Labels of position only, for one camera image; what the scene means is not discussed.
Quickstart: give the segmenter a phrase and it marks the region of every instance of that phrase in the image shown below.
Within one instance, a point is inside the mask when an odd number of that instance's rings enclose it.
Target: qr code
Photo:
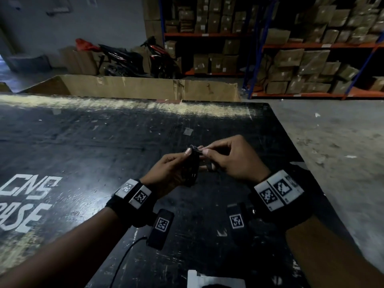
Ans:
[[[292,188],[288,185],[287,182],[285,182],[284,179],[281,179],[280,181],[278,181],[273,186],[275,187],[275,189],[277,190],[277,192],[279,192],[279,194],[281,196],[285,196],[286,194],[288,194],[289,192],[292,191]]]
[[[159,220],[157,221],[155,228],[157,230],[160,230],[161,232],[165,232],[167,230],[168,224],[169,224],[169,220],[166,220],[160,217]]]
[[[244,227],[243,219],[241,218],[241,214],[231,215],[229,217],[231,220],[232,228],[242,228]]]
[[[288,182],[291,183],[291,185],[292,185],[293,187],[297,188],[297,187],[299,186],[299,185],[296,183],[296,181],[295,181],[294,179],[292,179],[291,176],[286,176],[285,178],[287,179]]]
[[[261,191],[259,193],[259,195],[263,199],[263,201],[266,205],[278,200],[276,195],[272,192],[271,188],[268,188],[268,189]]]
[[[132,190],[132,187],[133,187],[133,185],[127,183],[127,184],[125,184],[125,186],[122,189],[123,189],[124,192],[128,193],[129,191]]]
[[[139,190],[135,197],[133,197],[137,202],[139,202],[140,204],[143,204],[144,201],[148,198],[148,195],[145,194],[144,192],[142,192],[142,190]]]

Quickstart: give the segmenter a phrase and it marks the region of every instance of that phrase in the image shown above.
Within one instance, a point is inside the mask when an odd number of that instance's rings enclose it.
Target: concrete floor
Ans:
[[[13,92],[64,73],[56,69],[18,75],[0,63],[0,81]],[[242,85],[241,79],[215,81],[237,82],[239,89]],[[384,272],[384,103],[287,99],[253,102],[271,105],[366,259]]]

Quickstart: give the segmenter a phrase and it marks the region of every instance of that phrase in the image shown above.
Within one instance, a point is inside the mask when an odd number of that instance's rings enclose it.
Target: shelf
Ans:
[[[191,68],[189,71],[183,73],[183,75],[185,76],[216,76],[216,77],[220,77],[220,76],[243,76],[244,73],[243,72],[238,72],[236,74],[231,74],[231,73],[228,73],[228,72],[210,72],[208,74],[201,74],[201,73],[198,73],[198,74],[195,74],[195,70],[193,68]]]
[[[349,43],[286,43],[286,44],[266,44],[264,48],[382,48],[383,43],[363,43],[363,44],[349,44]]]
[[[251,37],[252,34],[238,33],[164,33],[165,37]]]
[[[330,93],[302,93],[302,94],[265,94],[264,92],[253,92],[252,97],[275,97],[275,98],[285,98],[285,97],[312,97],[312,98],[342,98],[344,94],[330,94]],[[384,92],[375,92],[362,90],[356,87],[353,87],[348,97],[355,98],[384,98]]]

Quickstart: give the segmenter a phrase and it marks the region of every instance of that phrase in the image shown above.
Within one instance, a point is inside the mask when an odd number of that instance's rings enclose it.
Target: forearm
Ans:
[[[0,287],[84,287],[127,231],[110,208],[43,247],[0,278]]]
[[[286,239],[312,288],[379,287],[384,276],[316,217],[289,229]]]

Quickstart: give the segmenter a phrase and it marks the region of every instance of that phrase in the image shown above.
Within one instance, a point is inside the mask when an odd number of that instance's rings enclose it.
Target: red and black motorcycle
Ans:
[[[128,52],[126,49],[113,48],[99,44],[104,56],[101,57],[99,70],[105,57],[108,62],[114,61],[105,69],[106,76],[118,77],[154,77],[159,79],[176,79],[180,74],[179,67],[170,57],[169,53],[156,44],[154,36],[147,39],[141,46],[149,49],[151,58],[151,74],[146,74],[143,69],[143,57],[139,53]]]

